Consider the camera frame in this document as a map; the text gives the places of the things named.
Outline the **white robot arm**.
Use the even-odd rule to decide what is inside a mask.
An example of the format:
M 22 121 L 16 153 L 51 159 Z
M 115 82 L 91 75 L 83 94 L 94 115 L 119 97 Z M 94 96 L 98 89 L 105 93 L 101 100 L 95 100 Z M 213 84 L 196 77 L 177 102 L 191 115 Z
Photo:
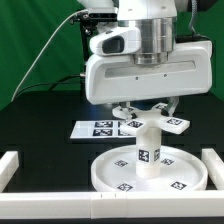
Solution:
M 212 85 L 212 42 L 196 33 L 176 37 L 179 12 L 207 11 L 218 0 L 77 0 L 97 21 L 86 64 L 93 104 L 205 93 Z

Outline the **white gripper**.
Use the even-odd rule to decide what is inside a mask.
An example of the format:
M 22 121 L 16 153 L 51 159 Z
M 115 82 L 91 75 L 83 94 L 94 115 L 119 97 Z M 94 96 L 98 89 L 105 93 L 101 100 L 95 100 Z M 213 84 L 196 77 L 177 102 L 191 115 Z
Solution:
M 178 43 L 168 61 L 158 65 L 135 65 L 131 55 L 93 55 L 86 67 L 86 97 L 92 104 L 123 102 L 124 120 L 132 118 L 128 101 L 170 97 L 166 111 L 172 116 L 178 96 L 211 88 L 211 55 L 210 41 Z

